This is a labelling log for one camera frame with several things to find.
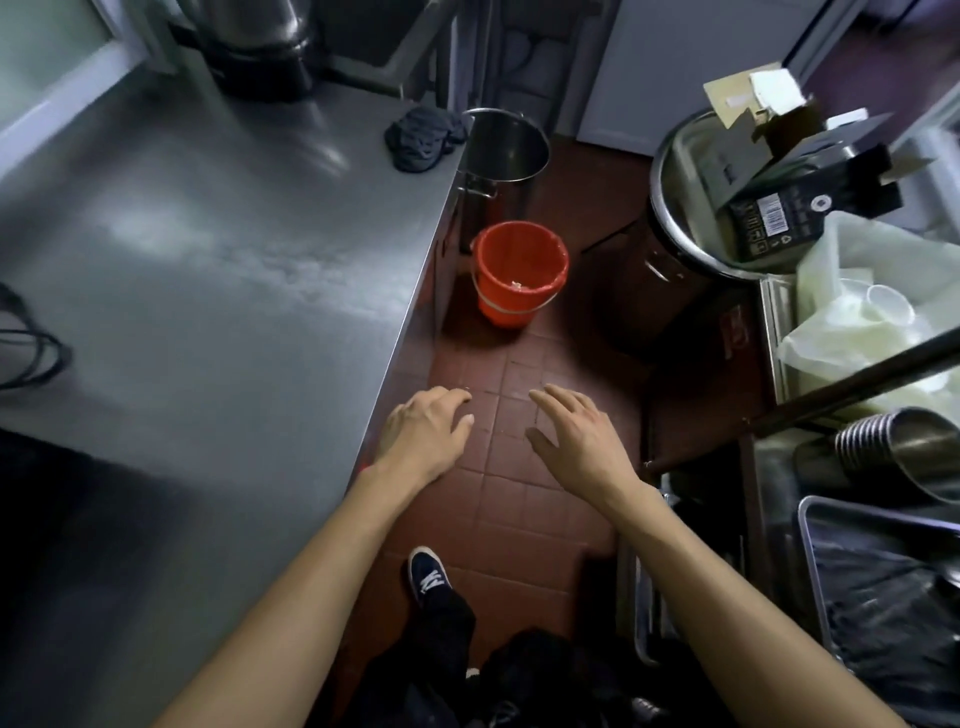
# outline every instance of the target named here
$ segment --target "barcode label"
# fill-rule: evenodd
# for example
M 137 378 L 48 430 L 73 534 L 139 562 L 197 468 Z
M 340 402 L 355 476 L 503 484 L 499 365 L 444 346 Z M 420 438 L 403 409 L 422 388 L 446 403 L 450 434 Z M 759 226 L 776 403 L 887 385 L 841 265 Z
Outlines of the barcode label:
M 767 237 L 780 235 L 782 232 L 790 230 L 790 226 L 786 224 L 786 215 L 783 214 L 780 195 L 776 192 L 761 197 L 756 201 L 756 206 L 760 208 L 760 217 L 763 218 L 763 228 L 767 231 Z

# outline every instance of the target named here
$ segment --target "red bucket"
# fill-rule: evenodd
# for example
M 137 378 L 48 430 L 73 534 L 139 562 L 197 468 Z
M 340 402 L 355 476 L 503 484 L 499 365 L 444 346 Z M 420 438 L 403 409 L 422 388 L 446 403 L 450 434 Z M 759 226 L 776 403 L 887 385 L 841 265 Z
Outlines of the red bucket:
M 560 236 L 543 225 L 511 220 L 473 241 L 473 285 L 480 310 L 501 328 L 523 328 L 557 298 L 570 256 Z

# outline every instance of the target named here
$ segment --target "navy blue sneaker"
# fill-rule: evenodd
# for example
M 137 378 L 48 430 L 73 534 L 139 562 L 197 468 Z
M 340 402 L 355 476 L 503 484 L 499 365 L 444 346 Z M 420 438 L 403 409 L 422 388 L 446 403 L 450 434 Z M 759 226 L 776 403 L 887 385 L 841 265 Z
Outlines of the navy blue sneaker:
M 433 590 L 452 590 L 450 580 L 446 578 L 444 565 L 432 550 L 426 546 L 417 546 L 410 552 L 407 559 L 407 575 L 410 578 L 410 588 L 414 592 L 414 599 L 420 607 L 426 601 L 426 596 Z

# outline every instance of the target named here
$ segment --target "bucket rim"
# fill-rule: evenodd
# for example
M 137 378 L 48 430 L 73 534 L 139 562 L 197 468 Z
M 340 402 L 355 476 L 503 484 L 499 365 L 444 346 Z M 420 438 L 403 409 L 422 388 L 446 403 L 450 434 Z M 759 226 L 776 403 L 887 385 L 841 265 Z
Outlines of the bucket rim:
M 546 160 L 543 162 L 543 166 L 540 169 L 538 169 L 536 172 L 534 172 L 532 175 L 527 175 L 526 177 L 517 177 L 515 180 L 493 180 L 491 178 L 483 177 L 481 175 L 475 175 L 472 172 L 470 172 L 468 169 L 464 170 L 465 174 L 468 174 L 471 177 L 475 177 L 478 180 L 486 180 L 487 182 L 495 182 L 497 184 L 501 184 L 501 183 L 513 184 L 516 182 L 526 182 L 527 180 L 532 180 L 540 172 L 542 172 L 544 169 L 547 168 L 547 166 L 550 164 L 550 159 L 553 157 L 553 150 L 550 148 L 550 139 L 549 137 L 547 137 L 543 129 L 540 128 L 540 124 L 535 122 L 533 119 L 530 119 L 527 116 L 523 115 L 519 111 L 510 111 L 509 109 L 497 109 L 496 107 L 476 107 L 475 109 L 467 109 L 466 111 L 464 111 L 464 116 L 473 116 L 474 114 L 478 114 L 478 113 L 499 113 L 499 114 L 503 114 L 504 116 L 511 116 L 516 121 L 523 122 L 524 124 L 529 126 L 531 129 L 537 132 L 540 135 L 540 139 L 543 140 L 543 146 L 546 148 Z
M 499 280 L 493 273 L 490 272 L 490 269 L 487 268 L 487 264 L 484 262 L 483 257 L 480 255 L 479 247 L 481 241 L 490 233 L 499 228 L 505 227 L 524 227 L 524 228 L 537 228 L 538 230 L 546 231 L 550 237 L 552 237 L 558 244 L 561 253 L 564 257 L 564 268 L 560 273 L 558 273 L 550 282 L 538 287 L 538 288 L 527 288 L 524 287 L 522 290 L 517 290 L 511 285 L 504 283 L 502 280 Z M 504 291 L 509 291 L 510 293 L 523 293 L 527 295 L 548 293 L 549 291 L 554 290 L 554 288 L 559 288 L 564 285 L 566 282 L 566 277 L 570 272 L 570 252 L 566 249 L 564 244 L 564 239 L 553 232 L 551 229 L 544 225 L 538 223 L 530 222 L 529 220 L 505 220 L 502 223 L 497 223 L 496 225 L 491 225 L 488 228 L 483 228 L 476 236 L 476 239 L 473 241 L 473 259 L 476 262 L 477 268 L 480 269 L 480 272 L 489 280 L 494 286 L 500 288 Z

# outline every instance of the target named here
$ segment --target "bucket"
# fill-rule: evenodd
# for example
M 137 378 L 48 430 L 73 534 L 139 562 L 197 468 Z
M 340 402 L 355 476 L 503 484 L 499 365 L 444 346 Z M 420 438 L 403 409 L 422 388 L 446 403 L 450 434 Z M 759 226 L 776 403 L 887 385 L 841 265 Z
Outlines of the bucket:
M 480 311 L 501 328 L 523 328 L 557 298 L 570 256 L 543 225 L 511 220 L 486 228 L 473 244 L 473 285 Z
M 471 109 L 470 136 L 461 162 L 465 193 L 461 245 L 482 229 L 526 217 L 534 178 L 550 161 L 550 142 L 522 114 L 505 109 Z

